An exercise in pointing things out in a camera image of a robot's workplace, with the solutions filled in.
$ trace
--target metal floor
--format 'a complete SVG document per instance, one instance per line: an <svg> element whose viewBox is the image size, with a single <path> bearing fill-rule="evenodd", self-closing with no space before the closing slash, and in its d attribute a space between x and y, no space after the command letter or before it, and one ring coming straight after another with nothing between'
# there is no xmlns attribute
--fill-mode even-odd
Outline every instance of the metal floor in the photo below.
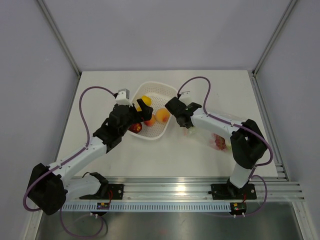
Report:
<svg viewBox="0 0 320 240"><path fill-rule="evenodd" d="M254 209L256 203L248 204ZM83 212L64 212L69 230L78 235L94 234L100 221L83 218L70 224ZM290 203L271 202L257 215L246 218L224 218L227 213L201 212L109 212L108 225L100 240L302 240L298 222ZM65 233L59 215L43 215L36 240L78 239Z"/></svg>

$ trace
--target yellow lemon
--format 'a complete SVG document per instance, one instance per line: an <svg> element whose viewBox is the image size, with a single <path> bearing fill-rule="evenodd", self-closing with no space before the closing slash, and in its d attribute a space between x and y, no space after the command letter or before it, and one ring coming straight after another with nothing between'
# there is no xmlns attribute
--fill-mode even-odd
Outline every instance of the yellow lemon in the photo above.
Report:
<svg viewBox="0 0 320 240"><path fill-rule="evenodd" d="M145 105L147 105L147 106L151 106L151 98L150 97L148 97L148 96L145 96L145 95L143 95L142 97L141 97L141 99L142 99L142 101L145 103Z"/></svg>

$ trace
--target gray wall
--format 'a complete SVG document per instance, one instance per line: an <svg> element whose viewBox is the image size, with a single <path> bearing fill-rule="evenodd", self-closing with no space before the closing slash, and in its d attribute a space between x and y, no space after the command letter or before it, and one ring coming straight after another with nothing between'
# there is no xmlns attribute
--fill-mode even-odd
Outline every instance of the gray wall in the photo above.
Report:
<svg viewBox="0 0 320 240"><path fill-rule="evenodd" d="M77 78L33 0L0 2L0 238L22 237L33 166L54 160Z"/></svg>
<svg viewBox="0 0 320 240"><path fill-rule="evenodd" d="M82 71L252 70L289 0L46 0Z"/></svg>
<svg viewBox="0 0 320 240"><path fill-rule="evenodd" d="M320 226L319 12L320 1L299 1L257 79L290 176L301 183L317 226Z"/></svg>

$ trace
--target white table surface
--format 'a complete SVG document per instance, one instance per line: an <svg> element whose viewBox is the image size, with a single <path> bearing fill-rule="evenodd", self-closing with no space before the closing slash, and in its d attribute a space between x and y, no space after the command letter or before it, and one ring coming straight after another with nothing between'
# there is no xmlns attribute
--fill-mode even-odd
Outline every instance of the white table surface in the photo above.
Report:
<svg viewBox="0 0 320 240"><path fill-rule="evenodd" d="M242 119L256 121L262 134L266 132L256 103L248 72L245 70L170 70L170 71L85 71L82 73L69 120L65 129L58 159L64 158L86 142L86 133L79 114L79 97L90 86L103 86L114 93L127 88L133 96L146 81L161 82L179 89L188 79L205 76L211 82L207 100L208 111L220 111ZM184 87L191 91L193 102L203 104L208 83L193 80ZM90 134L109 116L114 98L101 89L88 91L82 101L84 117ZM266 162L268 152L259 162ZM147 141L126 134L122 142L108 154L96 159L77 175L99 172L110 177L229 177L235 166L232 153L226 153L183 136L174 118L164 135ZM277 177L275 164L259 167L263 177Z"/></svg>

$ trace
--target white plastic basket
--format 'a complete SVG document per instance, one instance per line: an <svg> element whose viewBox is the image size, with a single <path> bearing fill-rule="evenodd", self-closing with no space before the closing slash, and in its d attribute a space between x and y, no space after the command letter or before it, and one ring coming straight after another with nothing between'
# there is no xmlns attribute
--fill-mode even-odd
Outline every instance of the white plastic basket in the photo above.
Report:
<svg viewBox="0 0 320 240"><path fill-rule="evenodd" d="M151 98L151 107L153 108L153 114L156 115L158 109L164 108L165 104L170 99L177 96L177 92L177 89L170 85L155 81L147 81L140 85L133 98L131 99L131 102L136 107L138 107L139 105L137 103L137 99L140 99L143 95ZM128 132L133 136L136 136L137 138L145 140L159 139L165 133L171 117L172 116L170 115L170 118L166 122L166 124L155 121L155 124L153 126L147 126L142 122L142 130L139 133L134 133L131 131Z"/></svg>

